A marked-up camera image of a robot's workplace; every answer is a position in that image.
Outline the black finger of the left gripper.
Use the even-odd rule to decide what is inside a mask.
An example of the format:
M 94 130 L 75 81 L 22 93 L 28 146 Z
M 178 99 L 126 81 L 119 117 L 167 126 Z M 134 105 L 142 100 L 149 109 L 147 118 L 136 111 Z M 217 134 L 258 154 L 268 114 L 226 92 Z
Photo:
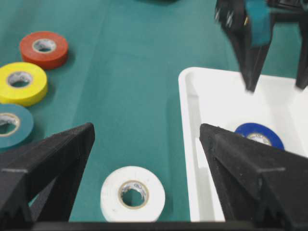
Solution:
M 304 90 L 308 86 L 308 15 L 297 14 L 302 38 L 295 85 Z
M 214 19 L 232 45 L 246 90 L 254 92 L 272 39 L 266 1 L 218 0 Z

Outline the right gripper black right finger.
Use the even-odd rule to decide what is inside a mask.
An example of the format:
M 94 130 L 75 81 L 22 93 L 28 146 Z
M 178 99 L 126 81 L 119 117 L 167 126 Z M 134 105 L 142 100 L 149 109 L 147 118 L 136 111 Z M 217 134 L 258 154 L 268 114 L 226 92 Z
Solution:
M 308 159 L 209 124 L 200 142 L 226 220 L 308 220 Z

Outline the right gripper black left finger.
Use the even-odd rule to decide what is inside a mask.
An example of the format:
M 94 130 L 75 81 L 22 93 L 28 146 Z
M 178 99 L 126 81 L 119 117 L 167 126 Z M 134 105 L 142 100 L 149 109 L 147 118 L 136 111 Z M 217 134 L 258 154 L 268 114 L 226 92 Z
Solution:
M 0 221 L 68 221 L 95 140 L 85 123 L 0 155 Z

